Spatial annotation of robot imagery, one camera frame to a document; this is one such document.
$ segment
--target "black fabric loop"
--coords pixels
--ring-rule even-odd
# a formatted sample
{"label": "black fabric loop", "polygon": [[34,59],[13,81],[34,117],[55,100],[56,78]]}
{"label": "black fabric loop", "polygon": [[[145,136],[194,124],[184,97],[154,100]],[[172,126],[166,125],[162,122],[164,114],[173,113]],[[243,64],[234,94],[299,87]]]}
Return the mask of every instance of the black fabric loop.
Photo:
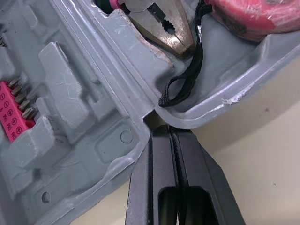
{"label": "black fabric loop", "polygon": [[[201,19],[204,15],[212,12],[212,5],[207,5],[204,0],[201,0],[198,3],[198,6],[195,11],[195,32],[198,34],[197,26],[201,25]],[[202,67],[202,61],[203,61],[203,47],[202,43],[197,35],[197,45],[196,50],[193,55],[193,59],[188,66],[188,68],[179,76],[173,77],[171,80],[169,80],[168,84],[165,86],[165,89],[162,93],[161,98],[159,99],[159,106],[160,107],[170,107],[179,104],[180,102],[187,99],[192,89],[195,85],[196,79],[201,71]],[[181,90],[176,95],[175,98],[170,99],[169,97],[169,88],[172,83],[178,80],[185,80]]]}

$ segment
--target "pink handle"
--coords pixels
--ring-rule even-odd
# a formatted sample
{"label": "pink handle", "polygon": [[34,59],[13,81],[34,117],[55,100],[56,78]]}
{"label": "pink handle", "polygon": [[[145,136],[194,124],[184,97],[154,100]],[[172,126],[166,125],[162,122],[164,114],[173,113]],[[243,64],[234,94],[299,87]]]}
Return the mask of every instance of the pink handle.
{"label": "pink handle", "polygon": [[118,3],[118,0],[109,0],[109,3],[111,4],[111,7],[113,9],[121,8],[120,4]]}

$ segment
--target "metal pliers head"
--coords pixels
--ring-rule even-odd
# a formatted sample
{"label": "metal pliers head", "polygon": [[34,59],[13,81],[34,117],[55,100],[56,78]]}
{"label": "metal pliers head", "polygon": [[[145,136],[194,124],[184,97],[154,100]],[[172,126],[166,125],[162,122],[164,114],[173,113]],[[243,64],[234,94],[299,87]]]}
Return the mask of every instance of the metal pliers head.
{"label": "metal pliers head", "polygon": [[195,42],[180,0],[118,0],[130,11],[129,18],[147,38],[185,58]]}

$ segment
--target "scratched plastic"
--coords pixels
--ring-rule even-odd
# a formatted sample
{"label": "scratched plastic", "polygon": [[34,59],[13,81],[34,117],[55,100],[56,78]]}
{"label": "scratched plastic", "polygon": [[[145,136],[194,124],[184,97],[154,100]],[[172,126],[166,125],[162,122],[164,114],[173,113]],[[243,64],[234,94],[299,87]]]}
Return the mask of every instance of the scratched plastic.
{"label": "scratched plastic", "polygon": [[25,120],[18,109],[15,97],[7,82],[0,82],[0,121],[11,142],[35,125],[34,120]]}
{"label": "scratched plastic", "polygon": [[300,30],[300,0],[206,0],[212,15],[241,38]]}

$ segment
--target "tool case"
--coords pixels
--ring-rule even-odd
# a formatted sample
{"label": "tool case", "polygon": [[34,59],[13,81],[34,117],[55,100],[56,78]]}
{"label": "tool case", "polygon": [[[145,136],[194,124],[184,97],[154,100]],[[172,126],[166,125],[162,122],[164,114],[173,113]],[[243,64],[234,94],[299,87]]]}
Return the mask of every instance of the tool case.
{"label": "tool case", "polygon": [[[182,3],[194,30],[197,1]],[[251,43],[209,15],[202,32],[191,96],[161,108],[165,84],[190,60],[147,42],[121,10],[106,15],[92,0],[0,1],[0,81],[20,77],[38,110],[13,142],[0,129],[0,224],[71,223],[129,179],[153,110],[174,127],[201,126],[300,53],[300,32]]]}

